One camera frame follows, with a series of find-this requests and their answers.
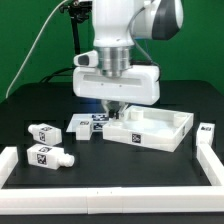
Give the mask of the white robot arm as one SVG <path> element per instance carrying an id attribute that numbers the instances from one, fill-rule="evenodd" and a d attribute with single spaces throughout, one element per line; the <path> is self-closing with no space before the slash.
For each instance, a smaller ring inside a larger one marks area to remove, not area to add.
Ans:
<path id="1" fill-rule="evenodd" d="M 94 49 L 74 57 L 73 90 L 101 101 L 109 117 L 130 103 L 152 105 L 160 97 L 160 67 L 150 57 L 131 61 L 138 39 L 169 40 L 181 29 L 181 0 L 91 0 Z"/>

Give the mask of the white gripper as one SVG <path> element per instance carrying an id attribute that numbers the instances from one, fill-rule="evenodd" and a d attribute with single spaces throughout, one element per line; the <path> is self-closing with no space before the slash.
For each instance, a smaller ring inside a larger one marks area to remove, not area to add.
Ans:
<path id="1" fill-rule="evenodd" d="M 120 77 L 106 77 L 98 68 L 77 67 L 73 73 L 73 90 L 79 97 L 101 99 L 109 118 L 115 117 L 110 101 L 119 103 L 118 119 L 124 116 L 128 103 L 152 105 L 160 97 L 159 68 L 134 65 Z"/>

